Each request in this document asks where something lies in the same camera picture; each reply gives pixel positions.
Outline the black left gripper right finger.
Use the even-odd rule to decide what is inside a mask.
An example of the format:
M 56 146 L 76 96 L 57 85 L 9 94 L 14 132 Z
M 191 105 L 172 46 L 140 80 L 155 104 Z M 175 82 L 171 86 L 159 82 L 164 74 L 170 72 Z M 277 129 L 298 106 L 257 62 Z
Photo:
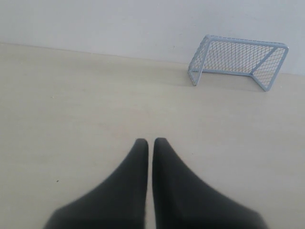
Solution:
M 265 229 L 261 215 L 203 182 L 166 138 L 153 147 L 152 187 L 158 229 Z

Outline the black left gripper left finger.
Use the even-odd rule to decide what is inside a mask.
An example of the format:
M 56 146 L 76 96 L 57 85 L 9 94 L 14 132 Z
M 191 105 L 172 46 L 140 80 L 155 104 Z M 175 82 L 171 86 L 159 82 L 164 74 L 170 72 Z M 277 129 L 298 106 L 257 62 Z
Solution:
M 54 211 L 46 229 L 143 229 L 148 143 L 136 139 L 114 172 L 95 189 Z

